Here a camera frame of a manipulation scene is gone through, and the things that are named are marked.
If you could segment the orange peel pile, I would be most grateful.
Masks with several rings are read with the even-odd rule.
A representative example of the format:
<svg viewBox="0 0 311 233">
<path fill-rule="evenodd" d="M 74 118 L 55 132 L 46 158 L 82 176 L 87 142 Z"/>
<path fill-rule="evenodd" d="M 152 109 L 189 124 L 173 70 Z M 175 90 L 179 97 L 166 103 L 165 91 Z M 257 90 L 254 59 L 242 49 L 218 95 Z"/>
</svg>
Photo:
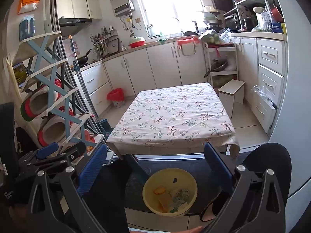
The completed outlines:
<svg viewBox="0 0 311 233">
<path fill-rule="evenodd" d="M 157 187 L 153 193 L 156 195 L 159 208 L 162 212 L 168 213 L 173 209 L 172 197 L 164 186 Z"/>
</svg>

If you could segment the yellow plastic trash basin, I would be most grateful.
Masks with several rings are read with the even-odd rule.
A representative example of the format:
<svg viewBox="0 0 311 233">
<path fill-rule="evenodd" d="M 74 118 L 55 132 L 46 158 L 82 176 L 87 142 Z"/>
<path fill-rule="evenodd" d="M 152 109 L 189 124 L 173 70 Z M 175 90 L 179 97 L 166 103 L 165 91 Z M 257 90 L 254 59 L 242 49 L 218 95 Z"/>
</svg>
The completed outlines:
<svg viewBox="0 0 311 233">
<path fill-rule="evenodd" d="M 180 168 L 157 171 L 145 182 L 142 197 L 145 205 L 155 214 L 181 217 L 195 203 L 198 186 L 195 178 Z"/>
</svg>

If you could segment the red-lined small trash bin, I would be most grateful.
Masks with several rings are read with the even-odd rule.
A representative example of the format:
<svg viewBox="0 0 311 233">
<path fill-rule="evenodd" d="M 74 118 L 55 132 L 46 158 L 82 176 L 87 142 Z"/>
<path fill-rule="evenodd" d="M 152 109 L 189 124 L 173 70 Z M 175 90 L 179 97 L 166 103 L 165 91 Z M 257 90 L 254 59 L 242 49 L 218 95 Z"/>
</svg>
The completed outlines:
<svg viewBox="0 0 311 233">
<path fill-rule="evenodd" d="M 107 94 L 107 100 L 111 101 L 115 108 L 121 108 L 125 104 L 124 99 L 122 88 L 116 88 Z"/>
</svg>

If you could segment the blue white shoe rack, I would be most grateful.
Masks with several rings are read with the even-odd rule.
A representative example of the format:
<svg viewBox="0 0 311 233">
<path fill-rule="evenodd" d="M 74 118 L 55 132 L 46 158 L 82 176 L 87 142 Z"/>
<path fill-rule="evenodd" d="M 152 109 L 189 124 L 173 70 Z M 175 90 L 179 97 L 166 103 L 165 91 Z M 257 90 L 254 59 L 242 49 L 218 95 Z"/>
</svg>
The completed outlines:
<svg viewBox="0 0 311 233">
<path fill-rule="evenodd" d="M 61 59 L 52 50 L 59 37 L 61 32 L 51 32 L 20 41 L 16 54 L 6 58 L 6 64 L 16 79 L 17 96 L 27 94 L 23 101 L 41 86 L 49 87 L 48 108 L 33 119 L 42 121 L 38 143 L 43 147 L 58 143 L 58 152 L 62 153 L 75 143 L 84 142 L 90 156 L 103 142 L 104 135 L 92 127 L 92 114 L 78 106 L 78 87 L 60 74 L 68 60 Z"/>
</svg>

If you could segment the beige red slipper on rack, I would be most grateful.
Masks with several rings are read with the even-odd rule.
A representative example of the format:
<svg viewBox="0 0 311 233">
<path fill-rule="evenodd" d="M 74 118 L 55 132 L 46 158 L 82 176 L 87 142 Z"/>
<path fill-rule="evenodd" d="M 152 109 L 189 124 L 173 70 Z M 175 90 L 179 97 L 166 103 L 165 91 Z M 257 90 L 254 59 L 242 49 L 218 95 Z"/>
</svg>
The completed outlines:
<svg viewBox="0 0 311 233">
<path fill-rule="evenodd" d="M 30 122 L 48 108 L 48 92 L 49 87 L 43 85 L 29 94 L 21 105 L 21 115 L 24 120 Z"/>
</svg>

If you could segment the floral tablecloth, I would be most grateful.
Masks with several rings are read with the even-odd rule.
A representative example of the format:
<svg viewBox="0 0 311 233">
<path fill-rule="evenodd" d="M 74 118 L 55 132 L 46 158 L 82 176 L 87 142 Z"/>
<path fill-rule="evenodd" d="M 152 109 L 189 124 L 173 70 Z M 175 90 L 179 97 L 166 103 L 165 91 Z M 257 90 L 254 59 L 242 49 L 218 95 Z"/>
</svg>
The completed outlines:
<svg viewBox="0 0 311 233">
<path fill-rule="evenodd" d="M 209 83 L 141 91 L 107 142 L 120 155 L 196 154 L 209 142 L 236 158 L 233 124 Z"/>
</svg>

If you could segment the small white stool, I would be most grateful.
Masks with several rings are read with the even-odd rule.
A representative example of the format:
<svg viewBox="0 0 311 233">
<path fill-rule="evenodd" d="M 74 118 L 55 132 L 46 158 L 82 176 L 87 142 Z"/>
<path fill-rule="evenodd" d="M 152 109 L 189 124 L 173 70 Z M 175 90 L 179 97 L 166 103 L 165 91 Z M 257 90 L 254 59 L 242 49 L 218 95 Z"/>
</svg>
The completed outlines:
<svg viewBox="0 0 311 233">
<path fill-rule="evenodd" d="M 244 85 L 244 82 L 232 79 L 218 89 L 219 99 L 229 118 L 232 118 L 234 103 L 244 103 Z"/>
</svg>

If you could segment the black frying pan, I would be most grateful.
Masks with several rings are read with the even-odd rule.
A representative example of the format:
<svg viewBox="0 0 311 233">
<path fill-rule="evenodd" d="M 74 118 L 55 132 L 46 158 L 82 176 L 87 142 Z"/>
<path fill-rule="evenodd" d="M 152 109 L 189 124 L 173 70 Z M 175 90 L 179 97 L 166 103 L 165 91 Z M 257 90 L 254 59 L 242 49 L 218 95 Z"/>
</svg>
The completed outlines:
<svg viewBox="0 0 311 233">
<path fill-rule="evenodd" d="M 92 50 L 89 49 L 88 52 L 87 52 L 84 56 L 78 58 L 78 65 L 79 65 L 80 68 L 82 68 L 82 67 L 84 67 L 84 66 L 87 66 L 87 61 L 88 61 L 88 57 L 87 57 L 87 56 L 89 55 L 89 53 L 90 53 L 91 51 L 92 51 Z"/>
</svg>

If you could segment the black wok on cart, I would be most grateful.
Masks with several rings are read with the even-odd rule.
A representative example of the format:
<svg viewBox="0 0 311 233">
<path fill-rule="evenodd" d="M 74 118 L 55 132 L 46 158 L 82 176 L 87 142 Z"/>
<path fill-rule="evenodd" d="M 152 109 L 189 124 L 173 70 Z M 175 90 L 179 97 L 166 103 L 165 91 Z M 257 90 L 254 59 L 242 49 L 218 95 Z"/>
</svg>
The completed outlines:
<svg viewBox="0 0 311 233">
<path fill-rule="evenodd" d="M 211 64 L 210 70 L 206 72 L 204 75 L 204 78 L 208 77 L 210 73 L 213 72 L 222 72 L 225 70 L 228 66 L 228 60 L 226 58 L 221 58 L 221 59 L 214 59 L 213 63 Z"/>
</svg>

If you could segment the white rolling storage cart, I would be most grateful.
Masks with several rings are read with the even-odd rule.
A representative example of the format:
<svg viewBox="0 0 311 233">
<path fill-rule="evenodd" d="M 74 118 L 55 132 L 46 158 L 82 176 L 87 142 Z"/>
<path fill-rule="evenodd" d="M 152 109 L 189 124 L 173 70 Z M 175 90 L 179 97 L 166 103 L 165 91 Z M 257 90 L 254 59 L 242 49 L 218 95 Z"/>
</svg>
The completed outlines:
<svg viewBox="0 0 311 233">
<path fill-rule="evenodd" d="M 232 79 L 238 80 L 238 55 L 234 43 L 212 45 L 203 43 L 206 74 L 213 88 L 220 88 Z"/>
</svg>

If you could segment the white right drawer cabinet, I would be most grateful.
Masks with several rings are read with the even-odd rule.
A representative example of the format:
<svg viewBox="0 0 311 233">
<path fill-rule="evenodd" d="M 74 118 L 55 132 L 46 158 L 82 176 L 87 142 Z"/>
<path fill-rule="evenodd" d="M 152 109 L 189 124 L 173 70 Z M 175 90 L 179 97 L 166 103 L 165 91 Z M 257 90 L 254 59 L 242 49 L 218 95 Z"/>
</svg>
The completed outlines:
<svg viewBox="0 0 311 233">
<path fill-rule="evenodd" d="M 233 33 L 239 78 L 245 82 L 245 99 L 265 133 L 270 136 L 284 94 L 287 38 L 281 33 Z"/>
</svg>

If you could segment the range hood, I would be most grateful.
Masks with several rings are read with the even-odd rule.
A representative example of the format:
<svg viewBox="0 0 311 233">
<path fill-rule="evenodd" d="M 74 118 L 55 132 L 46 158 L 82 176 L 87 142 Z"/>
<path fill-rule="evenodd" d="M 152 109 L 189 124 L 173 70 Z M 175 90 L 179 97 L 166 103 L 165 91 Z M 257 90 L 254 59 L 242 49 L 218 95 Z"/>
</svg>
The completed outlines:
<svg viewBox="0 0 311 233">
<path fill-rule="evenodd" d="M 74 36 L 92 23 L 90 18 L 59 18 L 59 26 L 63 38 Z"/>
</svg>

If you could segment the red wash basin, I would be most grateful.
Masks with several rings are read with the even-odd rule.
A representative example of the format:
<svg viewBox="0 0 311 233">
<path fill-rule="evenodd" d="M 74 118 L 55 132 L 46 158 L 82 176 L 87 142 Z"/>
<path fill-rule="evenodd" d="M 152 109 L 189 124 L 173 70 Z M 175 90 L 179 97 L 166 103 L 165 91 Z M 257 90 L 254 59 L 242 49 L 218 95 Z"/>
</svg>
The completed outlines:
<svg viewBox="0 0 311 233">
<path fill-rule="evenodd" d="M 136 41 L 136 42 L 130 43 L 129 47 L 131 47 L 133 49 L 133 48 L 136 48 L 136 47 L 143 46 L 144 44 L 145 44 L 145 40 L 140 40 L 140 41 Z"/>
</svg>

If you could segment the white upper wall cabinets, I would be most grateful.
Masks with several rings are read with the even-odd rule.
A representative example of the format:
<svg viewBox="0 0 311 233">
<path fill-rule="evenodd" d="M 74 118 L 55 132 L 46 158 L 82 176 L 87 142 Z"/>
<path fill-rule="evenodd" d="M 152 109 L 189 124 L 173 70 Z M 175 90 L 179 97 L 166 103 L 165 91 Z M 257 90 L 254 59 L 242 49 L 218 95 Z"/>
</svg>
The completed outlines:
<svg viewBox="0 0 311 233">
<path fill-rule="evenodd" d="M 99 0 L 56 0 L 58 19 L 102 19 Z"/>
</svg>

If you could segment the wall gas water heater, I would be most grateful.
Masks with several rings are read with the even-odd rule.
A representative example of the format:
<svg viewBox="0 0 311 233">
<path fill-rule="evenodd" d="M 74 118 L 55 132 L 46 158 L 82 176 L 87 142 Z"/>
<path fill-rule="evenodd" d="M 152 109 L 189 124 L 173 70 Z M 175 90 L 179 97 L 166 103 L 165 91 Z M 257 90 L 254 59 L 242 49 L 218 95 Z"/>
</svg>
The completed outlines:
<svg viewBox="0 0 311 233">
<path fill-rule="evenodd" d="M 110 0 L 114 16 L 120 17 L 135 10 L 132 0 Z"/>
</svg>

